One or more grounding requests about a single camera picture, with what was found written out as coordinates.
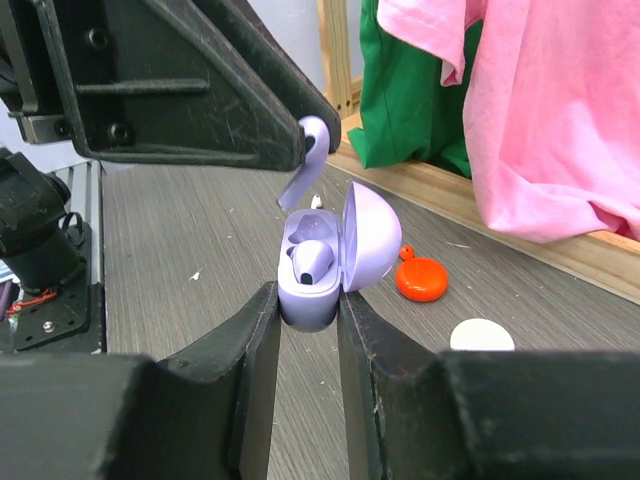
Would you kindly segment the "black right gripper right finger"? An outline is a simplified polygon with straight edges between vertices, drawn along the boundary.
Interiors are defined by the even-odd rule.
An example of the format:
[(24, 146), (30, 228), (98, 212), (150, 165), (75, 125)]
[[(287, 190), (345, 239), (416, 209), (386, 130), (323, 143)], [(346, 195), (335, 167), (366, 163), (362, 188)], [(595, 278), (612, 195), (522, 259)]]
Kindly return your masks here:
[(354, 479), (635, 479), (634, 353), (434, 353), (342, 294), (337, 319)]

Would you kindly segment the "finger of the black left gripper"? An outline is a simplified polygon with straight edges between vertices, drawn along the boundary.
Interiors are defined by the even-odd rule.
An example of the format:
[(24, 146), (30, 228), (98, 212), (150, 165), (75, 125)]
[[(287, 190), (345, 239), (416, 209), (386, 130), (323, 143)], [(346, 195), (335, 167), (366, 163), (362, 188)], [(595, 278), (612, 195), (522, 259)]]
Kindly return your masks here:
[(285, 52), (245, 0), (208, 0), (199, 9), (213, 22), (240, 56), (295, 119), (317, 116), (329, 130), (329, 152), (341, 143), (337, 110)]
[(75, 150), (115, 163), (290, 171), (297, 120), (190, 1), (41, 1)]

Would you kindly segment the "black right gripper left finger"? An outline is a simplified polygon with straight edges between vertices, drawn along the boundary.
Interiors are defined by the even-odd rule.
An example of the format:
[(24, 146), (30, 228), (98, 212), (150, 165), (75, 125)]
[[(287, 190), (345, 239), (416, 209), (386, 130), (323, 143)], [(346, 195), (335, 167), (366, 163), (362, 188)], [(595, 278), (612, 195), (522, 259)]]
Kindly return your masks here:
[(281, 322), (264, 284), (173, 355), (1, 359), (5, 479), (263, 479)]

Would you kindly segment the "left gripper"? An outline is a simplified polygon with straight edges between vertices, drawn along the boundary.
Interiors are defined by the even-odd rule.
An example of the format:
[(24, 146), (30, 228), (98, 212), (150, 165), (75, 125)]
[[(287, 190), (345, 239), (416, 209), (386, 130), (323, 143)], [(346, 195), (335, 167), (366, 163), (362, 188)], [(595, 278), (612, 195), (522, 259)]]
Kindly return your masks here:
[(45, 4), (1, 3), (1, 101), (25, 142), (75, 143), (45, 40), (49, 21), (39, 16)]

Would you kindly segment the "lilac earbud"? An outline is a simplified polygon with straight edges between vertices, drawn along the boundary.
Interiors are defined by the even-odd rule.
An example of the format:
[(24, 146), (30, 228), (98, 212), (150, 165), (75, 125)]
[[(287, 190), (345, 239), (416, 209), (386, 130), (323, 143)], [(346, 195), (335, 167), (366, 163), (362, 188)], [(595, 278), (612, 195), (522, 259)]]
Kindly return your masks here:
[(290, 252), (294, 276), (299, 284), (315, 285), (330, 270), (335, 256), (331, 246), (321, 240), (305, 240)]
[(304, 163), (278, 198), (283, 211), (290, 211), (302, 199), (321, 174), (329, 156), (330, 133), (325, 122), (317, 116), (306, 116), (299, 125), (304, 131), (307, 151)]

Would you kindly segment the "lilac earbud case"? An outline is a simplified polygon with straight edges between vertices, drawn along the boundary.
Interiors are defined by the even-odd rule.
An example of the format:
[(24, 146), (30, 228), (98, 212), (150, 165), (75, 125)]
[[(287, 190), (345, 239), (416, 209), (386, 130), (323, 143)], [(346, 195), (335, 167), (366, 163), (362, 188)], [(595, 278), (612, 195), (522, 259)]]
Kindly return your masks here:
[[(329, 272), (315, 285), (299, 284), (291, 250), (305, 240), (321, 240), (334, 252)], [(340, 294), (380, 281), (395, 265), (402, 229), (391, 205), (369, 187), (353, 182), (341, 216), (322, 209), (297, 210), (284, 226), (277, 269), (280, 315), (286, 324), (316, 333), (334, 320)]]

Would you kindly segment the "lilac earbud front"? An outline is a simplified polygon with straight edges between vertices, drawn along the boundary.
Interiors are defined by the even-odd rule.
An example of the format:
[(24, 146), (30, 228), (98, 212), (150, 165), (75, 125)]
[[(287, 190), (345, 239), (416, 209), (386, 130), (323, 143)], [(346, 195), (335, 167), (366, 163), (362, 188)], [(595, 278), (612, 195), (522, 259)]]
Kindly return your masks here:
[(331, 246), (321, 240), (305, 240), (290, 252), (294, 276), (299, 284), (315, 285), (330, 270), (335, 256)]

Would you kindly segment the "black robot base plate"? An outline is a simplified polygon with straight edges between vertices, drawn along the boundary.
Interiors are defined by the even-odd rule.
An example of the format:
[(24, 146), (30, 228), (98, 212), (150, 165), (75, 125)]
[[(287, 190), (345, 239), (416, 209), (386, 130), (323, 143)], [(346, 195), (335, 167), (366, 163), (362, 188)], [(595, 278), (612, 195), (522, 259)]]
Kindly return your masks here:
[(1, 350), (106, 351), (102, 169), (1, 160)]

